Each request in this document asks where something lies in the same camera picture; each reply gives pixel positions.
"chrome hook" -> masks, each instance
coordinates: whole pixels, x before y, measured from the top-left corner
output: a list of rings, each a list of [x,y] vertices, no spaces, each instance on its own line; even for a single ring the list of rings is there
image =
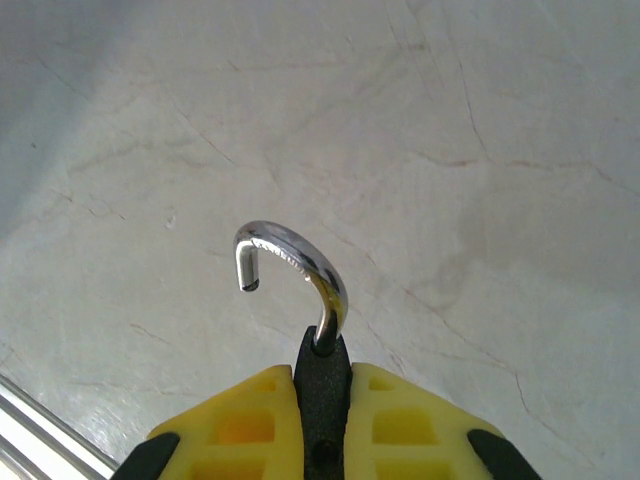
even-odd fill
[[[322,315],[313,339],[318,355],[329,355],[344,325],[349,300],[342,279],[329,260],[310,242],[282,225],[249,222],[234,239],[238,284],[243,292],[258,288],[258,249],[277,255],[313,283],[322,300]]]

